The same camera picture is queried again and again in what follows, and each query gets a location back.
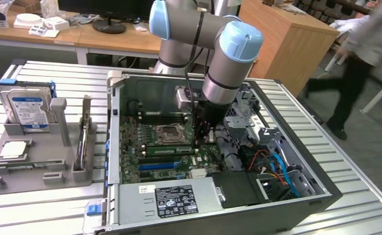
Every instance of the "robotic arm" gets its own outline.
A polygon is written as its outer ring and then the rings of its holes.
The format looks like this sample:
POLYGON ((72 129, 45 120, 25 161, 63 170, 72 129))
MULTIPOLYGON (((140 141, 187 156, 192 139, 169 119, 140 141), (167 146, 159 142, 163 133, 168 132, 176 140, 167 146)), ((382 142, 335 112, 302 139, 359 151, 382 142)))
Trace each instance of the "robotic arm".
POLYGON ((215 51, 201 92, 177 90, 176 93, 179 106, 191 100, 197 101, 197 106, 192 109, 192 147, 197 147, 225 116, 251 63, 259 55, 263 36, 237 18, 181 11, 168 7, 163 0, 156 0, 151 8, 149 31, 164 40, 215 51))

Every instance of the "blue latch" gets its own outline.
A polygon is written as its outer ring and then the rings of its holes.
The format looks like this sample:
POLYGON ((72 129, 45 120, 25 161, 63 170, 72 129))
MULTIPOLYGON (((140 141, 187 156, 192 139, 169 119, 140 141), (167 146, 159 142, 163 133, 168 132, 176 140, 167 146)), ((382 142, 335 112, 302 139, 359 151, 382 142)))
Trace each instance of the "blue latch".
POLYGON ((49 91, 52 92, 52 98, 56 98, 56 84, 52 80, 49 80, 49 91))
POLYGON ((87 216, 100 215, 101 214, 101 205, 88 205, 87 216))
POLYGON ((0 80, 0 85, 13 86, 15 83, 16 83, 16 79, 13 79, 13 78, 2 78, 0 80))

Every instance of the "black pants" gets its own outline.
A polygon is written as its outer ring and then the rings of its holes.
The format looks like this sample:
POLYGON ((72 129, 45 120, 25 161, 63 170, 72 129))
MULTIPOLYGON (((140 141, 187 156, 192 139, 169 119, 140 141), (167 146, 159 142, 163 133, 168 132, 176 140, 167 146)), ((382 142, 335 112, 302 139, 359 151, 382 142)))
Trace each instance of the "black pants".
POLYGON ((342 78, 310 79, 307 90, 310 92, 335 89, 340 92, 339 102, 327 122, 336 129, 344 128, 344 122, 352 111, 352 106, 363 91, 364 82, 374 66, 367 64, 355 55, 346 60, 342 78))

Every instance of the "aluminum extrusion table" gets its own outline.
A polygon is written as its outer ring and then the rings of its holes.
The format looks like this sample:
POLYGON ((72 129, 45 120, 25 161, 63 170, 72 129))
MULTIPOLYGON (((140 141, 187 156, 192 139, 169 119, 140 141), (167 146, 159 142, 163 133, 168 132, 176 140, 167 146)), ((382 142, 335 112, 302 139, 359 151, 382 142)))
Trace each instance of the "aluminum extrusion table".
MULTIPOLYGON (((84 205, 103 196, 107 132, 105 79, 109 70, 117 70, 117 68, 27 61, 23 66, 10 65, 2 75, 2 77, 25 81, 52 79, 56 82, 57 96, 67 98, 68 122, 77 122, 81 98, 88 94, 92 97, 91 117, 97 123, 97 135, 93 183, 87 187, 0 195, 0 235, 83 233, 84 205)), ((380 191, 315 123, 287 89, 269 80, 256 80, 256 82, 343 193, 343 197, 324 212, 306 218, 291 231, 280 235, 382 234, 380 191)), ((261 111, 261 115, 273 126, 265 111, 261 111)), ((0 104, 0 134, 4 130, 1 125, 4 121, 5 114, 0 104)), ((96 216, 88 223, 91 226, 97 226, 100 217, 96 216)))

